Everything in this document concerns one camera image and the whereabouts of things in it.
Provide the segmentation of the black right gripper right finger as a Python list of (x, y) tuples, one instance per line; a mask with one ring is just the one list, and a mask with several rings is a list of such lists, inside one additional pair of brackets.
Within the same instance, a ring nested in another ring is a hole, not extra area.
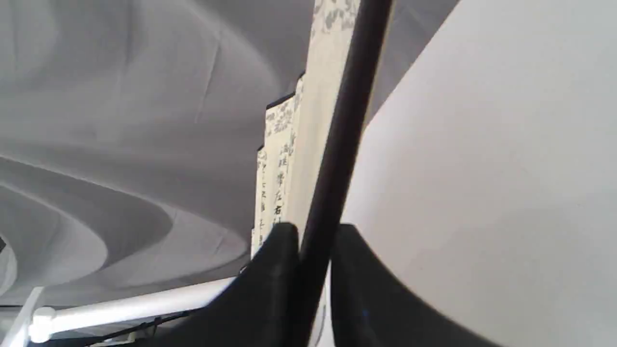
[(331, 251), (331, 322), (337, 347), (492, 347), (427, 305), (381, 262), (355, 226)]

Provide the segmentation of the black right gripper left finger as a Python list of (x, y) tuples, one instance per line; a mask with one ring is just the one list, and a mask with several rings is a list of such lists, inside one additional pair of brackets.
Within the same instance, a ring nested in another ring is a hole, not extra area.
[(275, 224), (247, 268), (216, 299), (145, 346), (282, 346), (298, 244), (293, 224)]

